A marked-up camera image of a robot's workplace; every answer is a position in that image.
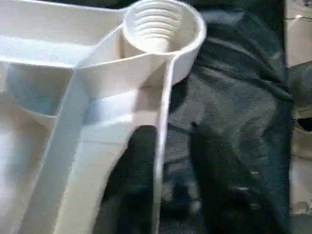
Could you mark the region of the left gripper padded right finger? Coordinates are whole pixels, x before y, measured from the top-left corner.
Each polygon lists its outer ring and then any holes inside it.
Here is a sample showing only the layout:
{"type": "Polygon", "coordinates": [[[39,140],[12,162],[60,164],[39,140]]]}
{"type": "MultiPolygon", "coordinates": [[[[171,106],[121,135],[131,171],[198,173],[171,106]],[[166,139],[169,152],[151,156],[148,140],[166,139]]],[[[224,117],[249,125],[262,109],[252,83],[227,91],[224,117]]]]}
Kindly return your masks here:
{"type": "Polygon", "coordinates": [[[210,234],[286,234],[266,191],[222,136],[192,122],[191,161],[210,234]]]}

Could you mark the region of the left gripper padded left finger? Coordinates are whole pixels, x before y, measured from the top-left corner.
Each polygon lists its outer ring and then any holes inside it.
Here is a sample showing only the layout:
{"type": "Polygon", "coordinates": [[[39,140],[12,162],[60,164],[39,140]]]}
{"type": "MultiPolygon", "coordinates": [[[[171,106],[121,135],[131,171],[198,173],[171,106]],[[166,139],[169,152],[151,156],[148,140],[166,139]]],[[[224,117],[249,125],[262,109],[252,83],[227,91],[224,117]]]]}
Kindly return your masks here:
{"type": "Polygon", "coordinates": [[[101,200],[101,233],[149,234],[156,127],[137,127],[113,168],[101,200]]]}

